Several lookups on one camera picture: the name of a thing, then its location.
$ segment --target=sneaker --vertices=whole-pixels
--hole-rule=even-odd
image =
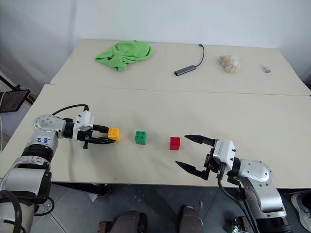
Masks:
[[[302,195],[292,195],[292,203],[296,208],[301,225],[306,228],[307,231],[311,232],[311,210],[302,204]]]

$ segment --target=robotic arm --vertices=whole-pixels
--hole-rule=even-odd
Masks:
[[[230,196],[222,187],[221,180],[224,175],[227,175],[230,183],[241,186],[241,182],[259,232],[293,232],[281,196],[272,182],[272,171],[265,163],[235,157],[236,149],[230,140],[210,139],[200,135],[186,135],[185,137],[200,144],[208,144],[212,146],[212,149],[207,154],[204,163],[206,170],[198,171],[194,166],[176,161],[179,166],[204,180],[208,180],[210,171],[217,173],[220,189],[234,201],[234,197]],[[237,204],[243,210],[242,205],[239,202]],[[254,221],[250,220],[250,225],[253,225],[254,232],[257,232]]]
[[[108,133],[109,128],[94,125],[94,117],[87,105],[75,122],[56,117],[56,113],[35,119],[33,136],[0,183],[1,233],[30,232],[35,206],[43,204],[49,197],[52,176],[50,164],[59,138],[83,141],[84,149],[88,148],[89,143],[115,142],[105,137],[92,137],[93,131]]]

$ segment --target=yellow block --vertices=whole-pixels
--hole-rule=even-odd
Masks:
[[[120,142],[120,130],[119,129],[109,129],[108,138]]]

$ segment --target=black cable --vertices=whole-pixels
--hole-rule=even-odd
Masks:
[[[203,59],[204,59],[204,46],[202,44],[199,44],[199,46],[201,46],[203,48],[203,56],[202,56],[200,63],[197,64],[195,67],[198,67],[203,62]]]
[[[53,113],[52,115],[56,115],[56,114],[58,114],[58,113],[60,113],[60,112],[62,112],[62,111],[64,111],[64,110],[66,110],[66,109],[75,108],[75,107],[84,107],[84,110],[83,110],[83,111],[85,111],[85,110],[88,111],[88,110],[89,110],[88,105],[86,105],[86,104],[76,104],[76,105],[68,106],[68,107],[66,107],[66,108],[62,108],[62,109],[56,111],[55,113]]]
[[[48,197],[48,200],[50,200],[51,201],[51,203],[52,203],[52,207],[51,207],[51,209],[48,211],[48,212],[44,212],[44,213],[41,213],[41,214],[37,214],[37,213],[35,213],[34,214],[34,216],[44,216],[44,215],[48,215],[50,212],[52,212],[53,211],[53,209],[54,209],[54,207],[55,207],[55,202],[53,201],[53,199],[52,198],[50,198],[50,197]]]
[[[250,216],[248,216],[247,214],[247,211],[244,209],[244,207],[241,205],[241,203],[239,203],[238,200],[236,200],[233,196],[231,196],[223,187],[222,185],[222,181],[221,179],[217,179],[218,181],[218,186],[220,188],[220,190],[222,190],[222,192],[227,196],[229,197],[231,200],[233,200],[239,207],[240,209],[243,211],[243,213],[245,214],[245,217],[247,218],[247,221],[249,222],[249,224],[251,225],[252,227],[252,230],[254,233],[258,233],[257,229],[256,229],[256,226],[252,224],[252,220],[250,219]]]
[[[15,222],[14,222],[14,228],[13,233],[20,233],[22,226],[22,212],[21,207],[18,199],[15,197],[15,195],[10,192],[9,190],[1,190],[0,196],[5,196],[9,199],[9,201],[13,204],[14,212],[15,212]]]
[[[249,210],[248,204],[246,203],[245,191],[242,189],[241,184],[239,184],[239,190],[240,190],[240,193],[241,193],[241,196],[242,196],[243,203],[244,203],[244,205],[245,205],[245,207],[246,207],[246,211],[247,211],[247,213],[248,213],[248,216],[250,217],[250,219],[251,219],[251,221],[252,221],[252,224],[253,224],[254,228],[256,228],[256,224],[255,224],[254,218],[253,218],[253,216],[252,216],[251,211]]]

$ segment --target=green cloth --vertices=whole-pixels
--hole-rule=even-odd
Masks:
[[[114,68],[125,70],[126,64],[147,59],[152,54],[152,48],[143,41],[120,41],[106,52],[98,55],[95,61]]]

